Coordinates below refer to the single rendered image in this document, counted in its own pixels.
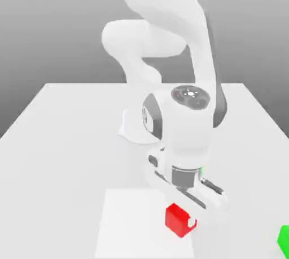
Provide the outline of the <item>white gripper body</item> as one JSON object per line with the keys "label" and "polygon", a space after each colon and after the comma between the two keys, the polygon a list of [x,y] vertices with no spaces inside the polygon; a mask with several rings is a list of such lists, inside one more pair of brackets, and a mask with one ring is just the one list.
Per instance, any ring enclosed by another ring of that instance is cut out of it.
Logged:
{"label": "white gripper body", "polygon": [[228,210],[228,198],[203,185],[200,180],[187,190],[168,183],[153,166],[145,166],[144,173],[151,187],[162,192],[169,204],[175,203],[190,217],[215,218]]}

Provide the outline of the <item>small red cube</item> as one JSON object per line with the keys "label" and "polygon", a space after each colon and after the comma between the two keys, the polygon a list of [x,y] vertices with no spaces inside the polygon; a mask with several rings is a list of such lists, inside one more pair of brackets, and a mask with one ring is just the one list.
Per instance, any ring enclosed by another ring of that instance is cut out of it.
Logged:
{"label": "small red cube", "polygon": [[173,203],[166,208],[165,225],[179,238],[183,238],[195,228],[188,228],[187,222],[190,215],[177,204]]}

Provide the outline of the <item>small green cube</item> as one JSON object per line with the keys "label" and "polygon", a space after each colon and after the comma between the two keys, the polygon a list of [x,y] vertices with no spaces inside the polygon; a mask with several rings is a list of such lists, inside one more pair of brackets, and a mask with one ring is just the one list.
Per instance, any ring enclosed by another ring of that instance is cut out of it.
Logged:
{"label": "small green cube", "polygon": [[286,259],[289,259],[289,225],[282,225],[278,234],[277,244]]}

